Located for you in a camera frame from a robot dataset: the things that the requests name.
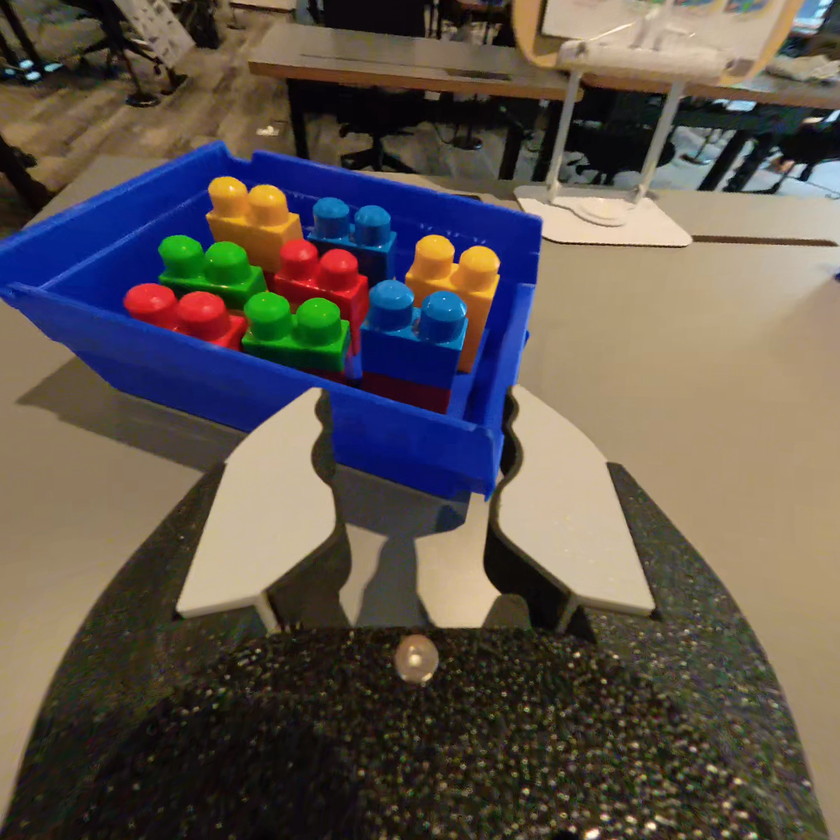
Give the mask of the blue plastic bin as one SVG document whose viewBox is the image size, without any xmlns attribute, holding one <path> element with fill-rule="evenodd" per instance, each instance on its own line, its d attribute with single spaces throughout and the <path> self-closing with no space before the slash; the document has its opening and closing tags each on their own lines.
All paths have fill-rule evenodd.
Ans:
<svg viewBox="0 0 840 840">
<path fill-rule="evenodd" d="M 445 415 L 142 324 L 123 297 L 156 280 L 168 235 L 211 243 L 207 188 L 231 175 L 248 187 L 278 186 L 310 225 L 312 207 L 338 197 L 352 209 L 383 206 L 404 275 L 417 241 L 447 237 L 460 255 L 473 245 L 500 258 L 500 284 L 484 347 Z M 121 392 L 251 432 L 311 387 L 332 393 L 336 459 L 365 473 L 449 499 L 490 494 L 503 448 L 506 394 L 518 379 L 539 277 L 538 217 L 470 197 L 265 151 L 235 158 L 222 142 L 153 171 L 2 240 L 2 299 L 64 344 Z"/>
</svg>

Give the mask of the white desk stand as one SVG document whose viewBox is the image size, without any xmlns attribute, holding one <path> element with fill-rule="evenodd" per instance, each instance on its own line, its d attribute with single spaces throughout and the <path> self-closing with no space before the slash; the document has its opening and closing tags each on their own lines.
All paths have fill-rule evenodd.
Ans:
<svg viewBox="0 0 840 840">
<path fill-rule="evenodd" d="M 684 248 L 692 237 L 648 196 L 686 84 L 670 86 L 653 139 L 644 158 L 641 181 L 632 192 L 593 187 L 563 187 L 560 168 L 583 74 L 574 69 L 563 101 L 549 172 L 542 185 L 514 189 L 520 209 L 542 223 L 542 237 L 562 245 Z"/>
</svg>

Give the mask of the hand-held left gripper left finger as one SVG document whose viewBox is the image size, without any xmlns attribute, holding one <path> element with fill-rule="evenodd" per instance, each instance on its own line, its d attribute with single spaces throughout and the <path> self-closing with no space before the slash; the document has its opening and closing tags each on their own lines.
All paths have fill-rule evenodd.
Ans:
<svg viewBox="0 0 840 840">
<path fill-rule="evenodd" d="M 333 490 L 312 452 L 324 428 L 311 388 L 249 433 L 225 459 L 175 609 L 182 618 L 255 609 L 280 630 L 269 588 L 323 549 L 338 524 Z"/>
</svg>

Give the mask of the cluster of assorted mega blocks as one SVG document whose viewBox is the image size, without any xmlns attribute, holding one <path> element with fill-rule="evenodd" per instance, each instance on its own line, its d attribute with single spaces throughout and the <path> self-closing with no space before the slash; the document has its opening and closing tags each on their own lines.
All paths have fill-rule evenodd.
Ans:
<svg viewBox="0 0 840 840">
<path fill-rule="evenodd" d="M 396 269 L 396 230 L 383 206 L 326 196 L 305 229 L 274 185 L 220 176 L 207 189 L 208 247 L 165 237 L 161 273 L 122 306 L 151 327 L 241 352 L 375 396 L 452 413 L 482 347 L 500 282 L 483 245 L 457 258 L 431 233 Z"/>
</svg>

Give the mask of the tan rounded board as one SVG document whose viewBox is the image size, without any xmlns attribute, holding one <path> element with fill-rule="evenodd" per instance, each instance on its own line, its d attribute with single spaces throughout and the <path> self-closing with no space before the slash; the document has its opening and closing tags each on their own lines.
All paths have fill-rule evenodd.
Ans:
<svg viewBox="0 0 840 840">
<path fill-rule="evenodd" d="M 535 66 L 583 76 L 731 86 L 761 71 L 796 1 L 515 1 L 511 24 Z"/>
</svg>

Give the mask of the white printed placard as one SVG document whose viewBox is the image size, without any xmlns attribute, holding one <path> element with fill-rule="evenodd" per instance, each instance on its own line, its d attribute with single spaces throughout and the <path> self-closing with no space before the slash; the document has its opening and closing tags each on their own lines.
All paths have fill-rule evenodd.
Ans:
<svg viewBox="0 0 840 840">
<path fill-rule="evenodd" d="M 195 47 L 193 38 L 165 1 L 115 1 L 132 27 L 167 69 Z"/>
</svg>

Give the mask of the brown office desk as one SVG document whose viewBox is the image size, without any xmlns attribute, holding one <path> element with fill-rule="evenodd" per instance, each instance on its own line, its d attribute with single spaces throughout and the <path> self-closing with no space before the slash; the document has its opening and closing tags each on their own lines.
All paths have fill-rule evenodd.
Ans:
<svg viewBox="0 0 840 840">
<path fill-rule="evenodd" d="M 384 141 L 412 140 L 423 123 L 448 126 L 453 133 L 440 142 L 463 149 L 476 130 L 502 127 L 501 180 L 513 178 L 539 103 L 557 120 L 569 86 L 564 74 L 531 66 L 511 48 L 302 24 L 272 27 L 248 68 L 286 82 L 298 157 L 310 156 L 308 115 L 330 113 L 341 138 L 370 139 L 340 155 L 352 171 L 416 173 Z"/>
<path fill-rule="evenodd" d="M 595 119 L 654 126 L 668 84 L 587 75 L 583 98 L 596 90 L 595 105 L 584 106 Z M 786 136 L 816 111 L 838 110 L 838 84 L 810 84 L 760 73 L 734 87 L 690 83 L 673 118 L 677 127 L 720 129 L 731 137 L 698 185 L 700 192 L 739 193 Z"/>
</svg>

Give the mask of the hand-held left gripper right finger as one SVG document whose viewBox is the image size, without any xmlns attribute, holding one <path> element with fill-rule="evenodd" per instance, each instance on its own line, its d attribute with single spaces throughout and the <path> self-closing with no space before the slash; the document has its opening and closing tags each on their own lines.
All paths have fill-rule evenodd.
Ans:
<svg viewBox="0 0 840 840">
<path fill-rule="evenodd" d="M 601 450 L 522 385 L 508 391 L 502 430 L 485 572 L 506 602 L 522 607 L 524 625 L 588 632 L 586 610 L 656 618 Z"/>
</svg>

